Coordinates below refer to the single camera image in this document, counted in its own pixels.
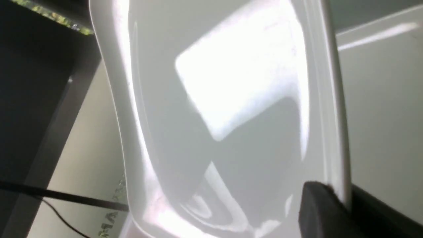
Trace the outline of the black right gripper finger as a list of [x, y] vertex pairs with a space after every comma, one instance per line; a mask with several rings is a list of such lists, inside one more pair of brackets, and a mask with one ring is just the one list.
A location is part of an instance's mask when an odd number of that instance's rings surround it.
[[360, 187], [352, 187], [348, 211], [333, 189], [305, 182], [298, 224], [302, 238], [421, 238], [422, 225]]

